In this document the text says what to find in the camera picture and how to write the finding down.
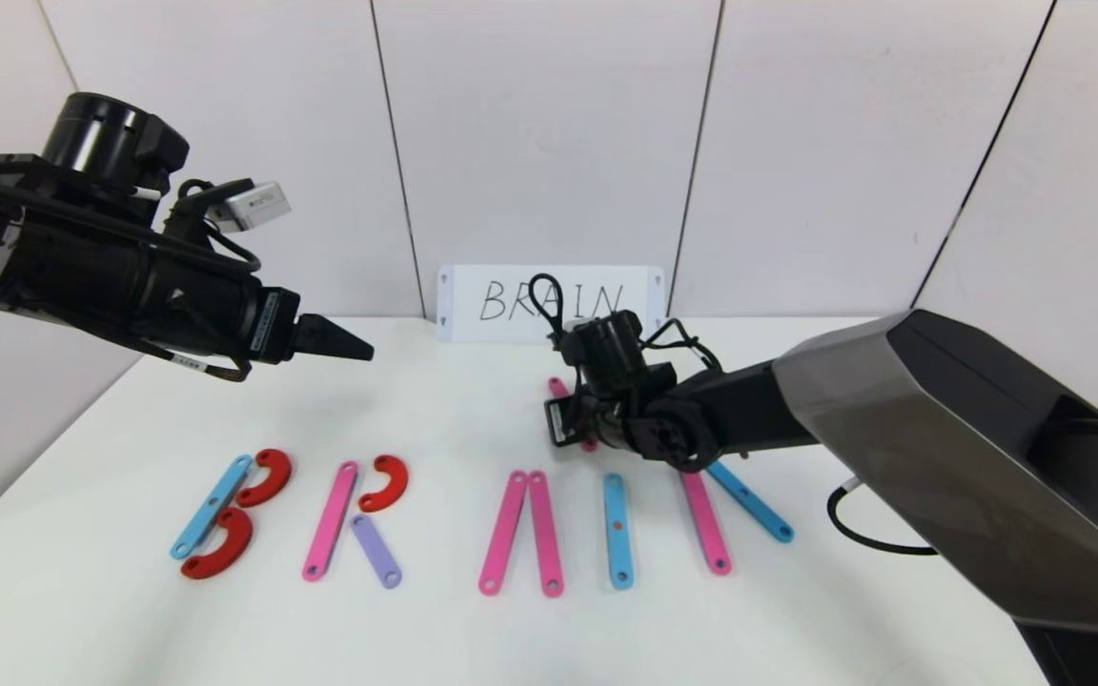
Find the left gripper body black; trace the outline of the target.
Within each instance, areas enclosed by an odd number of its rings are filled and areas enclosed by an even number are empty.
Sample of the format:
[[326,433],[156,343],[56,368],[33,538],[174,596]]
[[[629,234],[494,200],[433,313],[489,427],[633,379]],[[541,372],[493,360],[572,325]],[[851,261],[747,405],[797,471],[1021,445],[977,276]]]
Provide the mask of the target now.
[[289,359],[300,296],[264,286],[256,270],[197,246],[141,248],[141,352],[175,366]]

